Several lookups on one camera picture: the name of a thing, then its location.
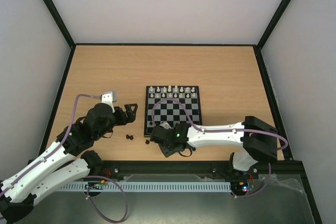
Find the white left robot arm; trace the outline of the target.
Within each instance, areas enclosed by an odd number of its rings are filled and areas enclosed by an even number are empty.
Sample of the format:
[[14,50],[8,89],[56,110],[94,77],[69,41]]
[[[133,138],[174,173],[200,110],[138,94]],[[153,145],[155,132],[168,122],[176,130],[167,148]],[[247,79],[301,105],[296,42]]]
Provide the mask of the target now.
[[15,223],[58,188],[99,174],[103,161],[91,147],[115,126],[134,122],[137,109],[136,103],[124,108],[98,103],[66,127],[40,156],[1,182],[2,218]]

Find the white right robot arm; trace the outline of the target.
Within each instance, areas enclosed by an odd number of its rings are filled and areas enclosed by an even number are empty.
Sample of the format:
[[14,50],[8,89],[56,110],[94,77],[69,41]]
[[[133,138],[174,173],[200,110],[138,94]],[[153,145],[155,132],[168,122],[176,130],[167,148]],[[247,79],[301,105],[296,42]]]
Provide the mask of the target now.
[[277,138],[276,128],[254,116],[246,116],[244,121],[229,125],[181,123],[170,127],[162,123],[153,128],[150,141],[158,144],[165,157],[186,149],[193,152],[203,146],[238,147],[229,172],[239,178],[257,163],[277,161]]

